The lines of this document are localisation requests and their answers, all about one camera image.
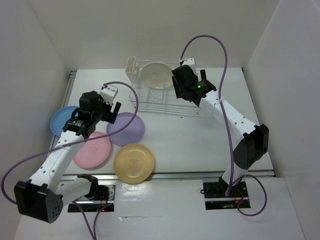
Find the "purple plate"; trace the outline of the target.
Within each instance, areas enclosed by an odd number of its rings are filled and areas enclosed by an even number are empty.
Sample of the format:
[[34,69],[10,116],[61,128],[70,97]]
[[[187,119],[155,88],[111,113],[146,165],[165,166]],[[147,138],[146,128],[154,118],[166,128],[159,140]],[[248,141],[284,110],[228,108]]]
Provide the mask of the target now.
[[[106,133],[109,135],[123,126],[125,126],[132,118],[134,114],[131,112],[122,112],[117,115],[115,122],[108,123],[106,127]],[[122,131],[110,135],[109,139],[116,145],[126,146],[129,144],[138,143],[144,136],[145,124],[139,116],[135,116],[133,121]]]

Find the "cream plate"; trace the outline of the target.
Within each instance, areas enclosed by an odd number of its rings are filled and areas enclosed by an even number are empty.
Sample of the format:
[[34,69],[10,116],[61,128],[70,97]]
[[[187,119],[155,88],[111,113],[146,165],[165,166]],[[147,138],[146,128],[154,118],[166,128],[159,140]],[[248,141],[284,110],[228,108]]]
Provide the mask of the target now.
[[151,62],[140,72],[141,80],[150,88],[163,90],[173,85],[172,69],[162,62]]

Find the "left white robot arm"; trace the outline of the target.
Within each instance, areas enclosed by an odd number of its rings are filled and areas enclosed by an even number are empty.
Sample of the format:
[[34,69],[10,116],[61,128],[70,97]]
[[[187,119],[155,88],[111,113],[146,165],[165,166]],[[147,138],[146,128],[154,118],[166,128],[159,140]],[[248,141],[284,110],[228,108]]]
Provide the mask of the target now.
[[78,108],[65,122],[56,149],[27,181],[18,181],[14,186],[20,214],[53,223],[70,202],[81,196],[93,200],[99,195],[98,179],[94,176],[82,173],[69,183],[61,183],[61,178],[97,123],[115,122],[121,107],[121,103],[113,103],[118,91],[109,85],[100,92],[93,90],[81,95]]

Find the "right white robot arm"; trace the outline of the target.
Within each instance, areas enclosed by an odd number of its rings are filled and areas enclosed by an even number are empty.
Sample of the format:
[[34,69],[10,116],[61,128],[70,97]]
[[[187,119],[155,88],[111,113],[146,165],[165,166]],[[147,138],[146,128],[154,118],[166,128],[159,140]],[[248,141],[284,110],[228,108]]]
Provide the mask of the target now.
[[268,151],[269,129],[244,117],[207,79],[198,80],[194,70],[181,65],[172,70],[176,97],[192,102],[221,123],[227,123],[228,141],[232,144],[233,162],[220,176],[219,192],[231,196],[248,169]]

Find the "blue plate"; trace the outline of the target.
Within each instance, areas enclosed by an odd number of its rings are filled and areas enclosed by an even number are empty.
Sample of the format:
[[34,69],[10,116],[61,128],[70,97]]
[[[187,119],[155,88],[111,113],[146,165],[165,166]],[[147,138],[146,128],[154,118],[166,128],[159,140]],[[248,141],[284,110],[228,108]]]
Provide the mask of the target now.
[[50,120],[50,129],[55,136],[61,136],[65,123],[71,118],[73,111],[77,108],[77,106],[63,107],[53,115]]

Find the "pink plate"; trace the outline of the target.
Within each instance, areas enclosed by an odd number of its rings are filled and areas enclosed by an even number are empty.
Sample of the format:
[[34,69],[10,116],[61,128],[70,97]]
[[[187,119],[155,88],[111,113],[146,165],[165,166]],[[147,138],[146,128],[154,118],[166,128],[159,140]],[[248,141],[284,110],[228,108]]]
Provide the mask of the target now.
[[91,169],[103,164],[111,152],[108,137],[87,141],[75,154],[73,162],[80,168]]

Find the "white cutlery holder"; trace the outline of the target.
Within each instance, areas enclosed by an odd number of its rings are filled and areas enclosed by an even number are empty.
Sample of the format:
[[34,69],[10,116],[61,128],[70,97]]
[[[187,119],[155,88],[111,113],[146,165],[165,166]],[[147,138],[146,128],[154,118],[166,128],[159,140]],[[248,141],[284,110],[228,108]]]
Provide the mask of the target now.
[[134,82],[135,74],[136,74],[136,57],[132,56],[127,59],[125,74],[131,83]]

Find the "orange plate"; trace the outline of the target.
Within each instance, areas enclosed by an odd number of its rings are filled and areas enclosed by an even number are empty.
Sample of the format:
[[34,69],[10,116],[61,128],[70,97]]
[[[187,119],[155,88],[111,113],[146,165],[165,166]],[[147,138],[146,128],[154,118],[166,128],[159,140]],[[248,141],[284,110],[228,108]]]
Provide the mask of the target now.
[[145,145],[133,143],[122,147],[115,155],[113,170],[124,183],[140,184],[149,178],[155,167],[155,157]]

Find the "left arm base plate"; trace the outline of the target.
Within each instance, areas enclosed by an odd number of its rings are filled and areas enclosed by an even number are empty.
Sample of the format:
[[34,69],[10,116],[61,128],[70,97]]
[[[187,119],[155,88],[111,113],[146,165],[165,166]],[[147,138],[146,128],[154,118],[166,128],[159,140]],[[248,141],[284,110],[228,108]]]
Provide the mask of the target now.
[[100,184],[100,189],[94,198],[80,196],[75,200],[85,213],[113,212],[115,209],[116,183],[107,182]]

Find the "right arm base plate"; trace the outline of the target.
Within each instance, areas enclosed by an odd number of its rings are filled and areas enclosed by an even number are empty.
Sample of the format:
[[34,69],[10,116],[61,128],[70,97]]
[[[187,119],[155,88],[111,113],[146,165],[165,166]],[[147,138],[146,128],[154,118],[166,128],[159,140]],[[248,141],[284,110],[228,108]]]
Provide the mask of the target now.
[[200,193],[204,195],[206,210],[236,209],[240,203],[240,209],[251,207],[247,186],[244,181],[237,184],[228,196],[220,189],[218,182],[204,182]]

